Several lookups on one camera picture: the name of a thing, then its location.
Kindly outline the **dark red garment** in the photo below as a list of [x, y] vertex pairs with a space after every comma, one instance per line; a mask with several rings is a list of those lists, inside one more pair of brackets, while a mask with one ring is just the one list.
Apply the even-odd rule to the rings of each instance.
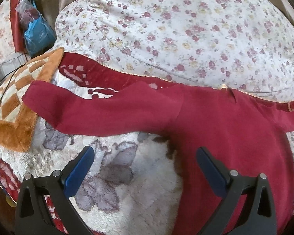
[[22, 100], [65, 134], [106, 137], [146, 132], [170, 138], [183, 168], [183, 193], [174, 234], [196, 234], [220, 201], [195, 160], [202, 146], [240, 174], [268, 176], [278, 233], [292, 216], [294, 158], [287, 133], [294, 132], [294, 103], [183, 84], [155, 90], [142, 81], [109, 98], [95, 99], [34, 81]]

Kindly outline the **orange checkered plush cushion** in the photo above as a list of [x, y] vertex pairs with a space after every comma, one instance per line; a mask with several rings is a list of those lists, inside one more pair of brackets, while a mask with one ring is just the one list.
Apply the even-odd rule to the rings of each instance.
[[64, 56], [64, 49], [47, 52], [17, 69], [0, 86], [0, 145], [16, 152], [31, 146], [37, 114], [22, 101], [30, 84], [50, 82]]

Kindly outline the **red white plush blanket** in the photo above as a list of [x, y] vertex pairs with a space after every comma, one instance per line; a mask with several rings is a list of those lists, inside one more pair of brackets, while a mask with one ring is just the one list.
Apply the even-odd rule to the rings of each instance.
[[[84, 99], [95, 99], [109, 98], [140, 81], [155, 90], [181, 84], [118, 72], [68, 52], [64, 52], [51, 81], [45, 82]], [[287, 138], [294, 158], [294, 132], [287, 133]], [[0, 186], [17, 203], [27, 174], [47, 177], [63, 170], [86, 146], [93, 148], [94, 162], [69, 200], [92, 234], [174, 234], [183, 168], [177, 149], [166, 136], [146, 132], [106, 137], [65, 134], [37, 114], [27, 152], [0, 145]], [[51, 198], [44, 198], [57, 229], [69, 234]], [[225, 234], [234, 228], [245, 200], [245, 195], [239, 199]]]

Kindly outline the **floral white quilt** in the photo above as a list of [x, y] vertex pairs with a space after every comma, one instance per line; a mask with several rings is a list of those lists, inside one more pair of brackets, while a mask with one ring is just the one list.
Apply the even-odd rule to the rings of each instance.
[[56, 34], [118, 71], [294, 100], [294, 26], [268, 0], [76, 0]]

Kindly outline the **blue plastic bag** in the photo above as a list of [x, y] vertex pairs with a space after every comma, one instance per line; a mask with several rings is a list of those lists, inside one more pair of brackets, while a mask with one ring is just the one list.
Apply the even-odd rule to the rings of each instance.
[[25, 47], [31, 57], [52, 47], [56, 41], [55, 32], [43, 16], [28, 24], [28, 29], [24, 32], [23, 37]]

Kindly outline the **red wooden headboard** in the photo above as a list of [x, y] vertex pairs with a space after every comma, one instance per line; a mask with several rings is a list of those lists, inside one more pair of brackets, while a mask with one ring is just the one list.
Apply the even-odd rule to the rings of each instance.
[[19, 0], [10, 0], [10, 24], [15, 52], [22, 52], [24, 50], [23, 30], [16, 11], [17, 5]]

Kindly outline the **clear plastic bag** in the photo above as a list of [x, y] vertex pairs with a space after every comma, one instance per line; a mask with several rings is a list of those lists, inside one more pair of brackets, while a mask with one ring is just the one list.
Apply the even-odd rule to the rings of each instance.
[[18, 14], [21, 27], [25, 30], [28, 29], [28, 25], [31, 22], [37, 20], [41, 15], [37, 8], [30, 2], [30, 0], [19, 0], [15, 11]]

